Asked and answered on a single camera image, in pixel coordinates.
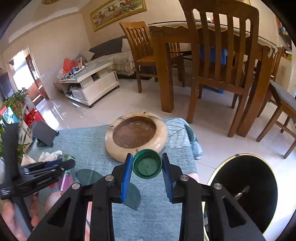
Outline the person's left hand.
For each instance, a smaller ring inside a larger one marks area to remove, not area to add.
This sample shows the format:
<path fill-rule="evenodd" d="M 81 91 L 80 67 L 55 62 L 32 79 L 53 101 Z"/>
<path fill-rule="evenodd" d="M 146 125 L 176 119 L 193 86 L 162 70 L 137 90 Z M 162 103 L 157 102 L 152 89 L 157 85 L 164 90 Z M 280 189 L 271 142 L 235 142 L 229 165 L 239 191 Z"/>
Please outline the person's left hand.
<path fill-rule="evenodd" d="M 30 225 L 33 229 L 62 195 L 63 192 L 61 191 L 51 193 L 44 204 L 40 204 L 37 195 L 26 198 L 25 214 L 29 214 Z M 25 216 L 22 214 L 20 207 L 10 199 L 1 201 L 1 203 L 3 204 L 1 216 L 14 237 L 17 240 L 27 240 L 29 230 L 25 221 Z"/>

